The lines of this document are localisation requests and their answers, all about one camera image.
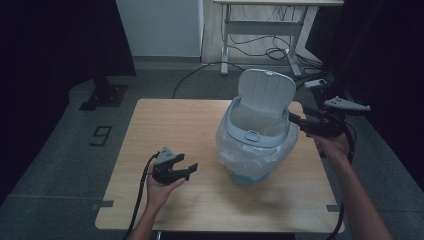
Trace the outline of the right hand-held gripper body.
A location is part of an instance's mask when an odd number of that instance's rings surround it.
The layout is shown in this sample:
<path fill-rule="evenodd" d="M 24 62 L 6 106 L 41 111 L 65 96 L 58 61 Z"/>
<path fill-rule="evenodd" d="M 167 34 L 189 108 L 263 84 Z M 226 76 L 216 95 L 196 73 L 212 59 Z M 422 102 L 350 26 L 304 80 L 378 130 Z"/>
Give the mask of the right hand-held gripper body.
<path fill-rule="evenodd" d="M 345 130 L 346 115 L 363 115 L 370 110 L 369 105 L 361 105 L 336 96 L 324 101 L 320 117 L 314 117 L 314 120 L 303 119 L 301 130 L 325 138 L 336 137 Z"/>

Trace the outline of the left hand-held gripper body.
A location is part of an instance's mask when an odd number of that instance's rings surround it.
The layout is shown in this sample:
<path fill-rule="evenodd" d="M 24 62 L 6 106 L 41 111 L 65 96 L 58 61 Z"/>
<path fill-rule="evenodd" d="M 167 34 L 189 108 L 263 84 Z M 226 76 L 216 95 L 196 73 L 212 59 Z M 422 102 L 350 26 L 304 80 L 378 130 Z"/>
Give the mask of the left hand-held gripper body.
<path fill-rule="evenodd" d="M 169 185 L 178 179 L 178 170 L 174 170 L 174 154 L 169 148 L 163 147 L 157 156 L 153 167 L 153 178 L 164 185 Z"/>

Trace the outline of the white lidded trash can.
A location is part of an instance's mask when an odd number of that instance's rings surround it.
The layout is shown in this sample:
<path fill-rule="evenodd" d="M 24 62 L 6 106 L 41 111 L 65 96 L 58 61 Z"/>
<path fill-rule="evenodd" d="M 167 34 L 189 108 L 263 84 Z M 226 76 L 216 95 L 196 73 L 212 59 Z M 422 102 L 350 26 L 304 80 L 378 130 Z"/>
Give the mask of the white lidded trash can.
<path fill-rule="evenodd" d="M 238 81 L 238 93 L 234 99 L 254 110 L 272 114 L 273 116 L 286 117 L 289 120 L 289 105 L 295 93 L 296 86 L 290 77 L 268 70 L 249 69 L 241 74 Z M 233 181 L 241 185 L 250 185 L 261 181 L 270 174 L 252 181 L 248 177 L 229 173 Z"/>

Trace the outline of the clear plastic trash bag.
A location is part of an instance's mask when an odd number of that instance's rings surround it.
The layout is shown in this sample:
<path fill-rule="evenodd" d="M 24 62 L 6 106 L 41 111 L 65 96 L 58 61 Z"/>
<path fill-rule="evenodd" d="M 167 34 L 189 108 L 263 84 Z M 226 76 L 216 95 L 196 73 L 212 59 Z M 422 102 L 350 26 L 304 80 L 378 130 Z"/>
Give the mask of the clear plastic trash bag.
<path fill-rule="evenodd" d="M 298 135 L 298 127 L 286 117 L 254 110 L 234 99 L 215 137 L 219 162 L 233 175 L 256 181 L 287 158 Z"/>

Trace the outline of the person's right hand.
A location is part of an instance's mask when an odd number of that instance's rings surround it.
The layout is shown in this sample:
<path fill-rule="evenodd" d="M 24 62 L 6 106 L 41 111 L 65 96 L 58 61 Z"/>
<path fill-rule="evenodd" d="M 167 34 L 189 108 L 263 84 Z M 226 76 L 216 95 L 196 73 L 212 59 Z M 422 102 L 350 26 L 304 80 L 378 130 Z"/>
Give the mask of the person's right hand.
<path fill-rule="evenodd" d="M 344 133 L 329 138 L 313 134 L 308 134 L 308 137 L 314 139 L 318 151 L 323 152 L 328 160 L 336 161 L 347 158 L 349 143 Z"/>

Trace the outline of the person's left hand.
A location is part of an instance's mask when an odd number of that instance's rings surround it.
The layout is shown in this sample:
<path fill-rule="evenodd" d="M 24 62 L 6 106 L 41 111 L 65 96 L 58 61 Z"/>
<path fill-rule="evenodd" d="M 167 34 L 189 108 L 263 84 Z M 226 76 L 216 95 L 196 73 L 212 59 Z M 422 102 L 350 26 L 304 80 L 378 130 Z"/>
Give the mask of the person's left hand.
<path fill-rule="evenodd" d="M 161 208 L 168 200 L 170 194 L 186 182 L 185 178 L 164 185 L 153 178 L 153 174 L 148 175 L 147 179 L 147 205 L 149 207 Z"/>

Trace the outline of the white power strip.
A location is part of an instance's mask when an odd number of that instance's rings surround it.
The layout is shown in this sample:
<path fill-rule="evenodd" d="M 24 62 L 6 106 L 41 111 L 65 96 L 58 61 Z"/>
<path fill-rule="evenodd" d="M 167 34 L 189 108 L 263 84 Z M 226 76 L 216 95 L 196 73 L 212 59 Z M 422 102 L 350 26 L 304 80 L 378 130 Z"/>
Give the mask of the white power strip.
<path fill-rule="evenodd" d="M 325 79 L 316 79 L 316 80 L 311 80 L 311 81 L 307 81 L 304 83 L 304 87 L 305 88 L 312 88 L 312 87 L 317 87 L 317 86 L 323 86 L 326 85 L 327 81 Z"/>

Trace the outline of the dark curtain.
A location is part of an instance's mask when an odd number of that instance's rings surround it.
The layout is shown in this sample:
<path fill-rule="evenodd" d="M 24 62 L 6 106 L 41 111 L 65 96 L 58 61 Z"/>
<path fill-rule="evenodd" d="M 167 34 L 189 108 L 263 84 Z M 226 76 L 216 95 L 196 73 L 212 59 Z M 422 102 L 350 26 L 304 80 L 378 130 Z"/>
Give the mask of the dark curtain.
<path fill-rule="evenodd" d="M 54 131 L 72 87 L 134 73 L 116 0 L 0 0 L 0 204 Z"/>
<path fill-rule="evenodd" d="M 320 7 L 305 48 L 371 106 L 368 121 L 424 191 L 424 0 L 344 0 Z"/>

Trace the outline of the black stand base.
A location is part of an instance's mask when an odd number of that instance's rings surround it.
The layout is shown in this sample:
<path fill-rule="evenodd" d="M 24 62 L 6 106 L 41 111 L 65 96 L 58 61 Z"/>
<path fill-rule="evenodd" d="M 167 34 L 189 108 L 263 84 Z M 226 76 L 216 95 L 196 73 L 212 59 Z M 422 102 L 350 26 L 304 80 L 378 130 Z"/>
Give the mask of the black stand base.
<path fill-rule="evenodd" d="M 94 111 L 98 107 L 119 107 L 128 89 L 127 85 L 111 84 L 106 77 L 94 79 L 95 90 L 80 111 Z"/>

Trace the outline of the white metal-frame desk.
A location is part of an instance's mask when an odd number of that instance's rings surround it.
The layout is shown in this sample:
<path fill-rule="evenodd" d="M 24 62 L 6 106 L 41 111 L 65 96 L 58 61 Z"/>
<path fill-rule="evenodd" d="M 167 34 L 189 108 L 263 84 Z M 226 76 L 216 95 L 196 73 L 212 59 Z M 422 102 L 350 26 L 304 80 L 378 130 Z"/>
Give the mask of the white metal-frame desk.
<path fill-rule="evenodd" d="M 289 48 L 285 50 L 287 61 L 295 76 L 301 76 L 299 61 L 295 55 L 299 37 L 304 25 L 306 14 L 310 7 L 340 7 L 344 0 L 213 0 L 223 7 L 223 47 L 221 49 L 220 73 L 228 74 L 228 37 L 235 35 L 273 35 L 293 38 Z M 267 22 L 259 20 L 232 20 L 230 10 L 235 5 L 288 6 L 302 9 L 300 18 L 295 21 Z"/>

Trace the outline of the white wall panel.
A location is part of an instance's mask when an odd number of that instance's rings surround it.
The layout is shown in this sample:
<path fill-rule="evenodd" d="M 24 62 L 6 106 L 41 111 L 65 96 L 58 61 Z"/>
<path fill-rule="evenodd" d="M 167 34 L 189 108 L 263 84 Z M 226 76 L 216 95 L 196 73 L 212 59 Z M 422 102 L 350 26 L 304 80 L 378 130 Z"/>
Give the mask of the white wall panel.
<path fill-rule="evenodd" d="M 200 57 L 203 0 L 116 0 L 136 57 Z"/>

